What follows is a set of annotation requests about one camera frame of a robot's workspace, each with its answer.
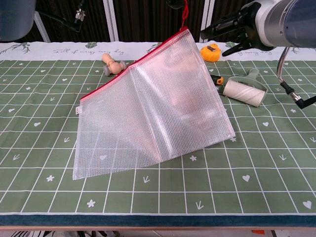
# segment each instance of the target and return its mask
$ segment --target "table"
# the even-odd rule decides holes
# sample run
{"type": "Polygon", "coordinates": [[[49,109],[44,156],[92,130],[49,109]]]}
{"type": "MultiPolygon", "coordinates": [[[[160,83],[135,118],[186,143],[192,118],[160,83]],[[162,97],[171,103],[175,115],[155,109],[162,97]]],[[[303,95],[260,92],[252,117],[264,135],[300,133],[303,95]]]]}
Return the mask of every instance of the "table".
{"type": "MultiPolygon", "coordinates": [[[[259,108],[221,96],[235,138],[151,167],[73,181],[75,108],[112,78],[103,75],[100,55],[136,59],[156,44],[116,45],[30,43],[0,54],[0,225],[315,227],[316,108],[301,111],[279,86],[282,49],[207,63],[225,79],[258,68],[269,89],[259,108]]],[[[313,51],[295,49],[285,63],[284,78],[305,99],[316,93],[313,51]]]]}

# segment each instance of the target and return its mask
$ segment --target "mat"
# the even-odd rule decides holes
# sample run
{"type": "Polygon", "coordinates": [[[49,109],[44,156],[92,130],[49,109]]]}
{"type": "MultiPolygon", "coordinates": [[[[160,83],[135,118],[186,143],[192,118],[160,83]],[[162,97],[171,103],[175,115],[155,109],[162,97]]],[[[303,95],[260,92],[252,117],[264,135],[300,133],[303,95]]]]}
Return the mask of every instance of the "mat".
{"type": "MultiPolygon", "coordinates": [[[[73,181],[75,107],[111,79],[103,63],[1,61],[0,214],[315,215],[316,108],[293,104],[276,66],[207,63],[225,79],[256,67],[269,88],[259,108],[221,96],[235,138],[148,168],[73,181]]],[[[316,62],[286,62],[284,79],[304,99],[315,95],[316,62]]]]}

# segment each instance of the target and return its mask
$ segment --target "clear mesh zipper bag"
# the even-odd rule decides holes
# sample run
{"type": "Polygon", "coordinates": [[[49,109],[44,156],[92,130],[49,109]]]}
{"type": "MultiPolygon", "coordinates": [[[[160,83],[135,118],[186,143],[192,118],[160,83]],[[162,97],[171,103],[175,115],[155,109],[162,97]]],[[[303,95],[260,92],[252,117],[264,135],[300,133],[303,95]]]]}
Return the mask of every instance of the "clear mesh zipper bag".
{"type": "Polygon", "coordinates": [[[147,167],[234,137],[187,28],[80,100],[73,179],[147,167]]]}

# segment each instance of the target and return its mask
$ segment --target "red string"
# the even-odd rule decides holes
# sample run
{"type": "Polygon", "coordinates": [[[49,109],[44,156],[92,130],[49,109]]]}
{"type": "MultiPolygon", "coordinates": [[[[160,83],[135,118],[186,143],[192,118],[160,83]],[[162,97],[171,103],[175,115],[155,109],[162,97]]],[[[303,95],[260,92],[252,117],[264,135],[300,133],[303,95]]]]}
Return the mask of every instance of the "red string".
{"type": "Polygon", "coordinates": [[[184,2],[185,2],[185,6],[184,6],[184,9],[182,12],[182,26],[181,27],[184,26],[184,22],[188,18],[188,15],[189,15],[188,2],[187,2],[187,0],[184,0],[184,2]]]}

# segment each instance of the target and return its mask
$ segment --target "small label tag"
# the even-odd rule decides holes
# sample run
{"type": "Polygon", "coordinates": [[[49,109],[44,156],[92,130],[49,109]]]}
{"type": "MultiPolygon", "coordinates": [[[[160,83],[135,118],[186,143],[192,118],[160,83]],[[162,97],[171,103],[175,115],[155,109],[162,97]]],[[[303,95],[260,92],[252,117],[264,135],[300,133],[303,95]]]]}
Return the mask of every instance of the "small label tag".
{"type": "Polygon", "coordinates": [[[80,106],[77,106],[76,107],[76,115],[80,114],[82,111],[81,107],[80,106]]]}

